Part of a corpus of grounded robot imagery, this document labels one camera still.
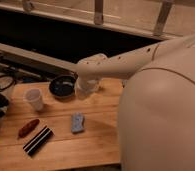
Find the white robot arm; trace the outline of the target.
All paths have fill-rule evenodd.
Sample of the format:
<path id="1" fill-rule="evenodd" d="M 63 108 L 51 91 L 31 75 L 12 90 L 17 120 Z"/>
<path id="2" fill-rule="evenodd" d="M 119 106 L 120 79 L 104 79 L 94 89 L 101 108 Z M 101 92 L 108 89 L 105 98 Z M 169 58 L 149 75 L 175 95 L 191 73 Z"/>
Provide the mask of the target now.
<path id="1" fill-rule="evenodd" d="M 195 34 L 77 63 L 76 88 L 126 82 L 119 100 L 122 171 L 195 171 Z"/>

